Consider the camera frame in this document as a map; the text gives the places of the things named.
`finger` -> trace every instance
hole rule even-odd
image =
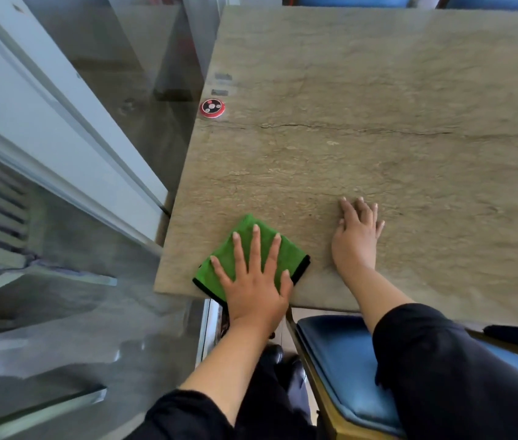
[[[385,221],[377,222],[376,228],[375,228],[375,237],[379,239],[379,236],[381,236],[381,232],[385,228]]]
[[[220,265],[220,261],[216,256],[211,256],[210,261],[212,263],[212,267],[214,268],[214,273],[216,273],[216,276],[219,277],[220,284],[225,289],[230,286],[233,281],[228,277],[222,266]]]
[[[344,233],[344,219],[338,221],[338,226],[336,227],[336,231],[334,232],[333,237],[339,237]]]
[[[253,226],[251,254],[249,255],[249,273],[261,273],[261,231],[259,226]]]
[[[289,303],[289,298],[292,295],[293,281],[289,275],[289,270],[284,270],[281,273],[281,285],[279,287],[279,294]]]
[[[373,226],[373,212],[363,198],[357,199],[358,218],[365,225]]]
[[[263,273],[267,275],[267,278],[273,280],[275,278],[275,271],[277,270],[277,256],[279,255],[279,247],[281,247],[281,235],[278,233],[273,238],[273,243],[269,250],[269,255],[265,261],[265,268]]]
[[[353,207],[346,198],[340,200],[340,207],[344,213],[344,222],[347,227],[358,223],[358,215],[355,207]]]
[[[237,278],[241,278],[247,274],[247,262],[245,261],[245,253],[242,251],[241,236],[233,233],[234,244],[234,271]]]
[[[371,210],[373,212],[373,223],[376,224],[377,215],[379,214],[379,205],[377,204],[377,202],[373,204],[373,206],[371,207]]]

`forearm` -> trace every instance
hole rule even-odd
[[[402,304],[414,302],[381,273],[369,267],[358,266],[343,280],[357,299],[365,324],[371,333],[387,312]]]
[[[269,334],[268,328],[246,321],[232,326],[180,389],[207,395],[234,425]]]

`hand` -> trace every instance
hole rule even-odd
[[[340,206],[344,218],[332,237],[332,259],[340,276],[345,280],[358,266],[375,269],[377,240],[381,236],[385,221],[377,222],[377,204],[369,207],[363,198],[351,203],[342,198]]]
[[[231,326],[250,324],[260,330],[265,330],[266,336],[269,336],[284,317],[293,289],[293,282],[288,270],[281,274],[281,294],[275,288],[274,279],[281,236],[278,233],[273,239],[263,272],[261,271],[261,231],[257,224],[253,227],[248,271],[242,251],[241,237],[236,232],[233,233],[233,243],[235,281],[228,277],[218,258],[211,257],[214,271],[226,293],[230,324]]]

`black sleeve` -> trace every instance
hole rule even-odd
[[[201,392],[177,390],[157,400],[145,421],[125,440],[222,440],[233,436],[233,427],[211,399]]]
[[[438,310],[393,309],[373,347],[408,438],[518,439],[518,370]]]

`cleaning cloth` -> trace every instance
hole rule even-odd
[[[255,224],[257,224],[261,230],[261,269],[263,269],[277,231],[259,219],[256,219],[251,214],[242,218],[239,224],[230,233],[228,239],[212,253],[212,255],[219,259],[222,268],[224,268],[226,274],[233,281],[235,280],[233,232],[238,232],[241,236],[242,250],[245,253],[245,259],[248,265],[251,240],[253,237],[253,226]],[[275,287],[277,290],[279,291],[281,273],[284,270],[289,270],[293,284],[295,284],[299,281],[309,264],[310,257],[282,235],[279,256],[277,257],[277,271],[275,273]],[[226,307],[226,295],[218,276],[214,273],[210,257],[206,258],[198,269],[196,277],[194,278],[194,284],[221,306]]]

